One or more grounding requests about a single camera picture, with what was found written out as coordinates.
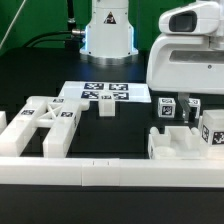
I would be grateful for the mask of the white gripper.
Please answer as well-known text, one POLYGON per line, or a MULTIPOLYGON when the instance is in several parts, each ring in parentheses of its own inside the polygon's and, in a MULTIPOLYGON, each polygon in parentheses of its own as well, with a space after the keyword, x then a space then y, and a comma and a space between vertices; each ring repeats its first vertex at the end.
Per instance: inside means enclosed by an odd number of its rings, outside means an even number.
POLYGON ((211 49, 206 36, 161 34, 150 51, 146 83, 154 91, 179 92, 187 123, 188 93, 224 95, 224 51, 211 49))

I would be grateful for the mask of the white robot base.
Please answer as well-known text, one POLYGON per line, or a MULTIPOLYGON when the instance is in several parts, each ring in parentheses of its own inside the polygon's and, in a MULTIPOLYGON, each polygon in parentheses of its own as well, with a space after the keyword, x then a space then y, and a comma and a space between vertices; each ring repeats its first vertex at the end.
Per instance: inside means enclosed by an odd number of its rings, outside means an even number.
POLYGON ((92 0, 92 18, 85 28, 81 58, 100 65, 121 65, 138 57, 129 0, 92 0))

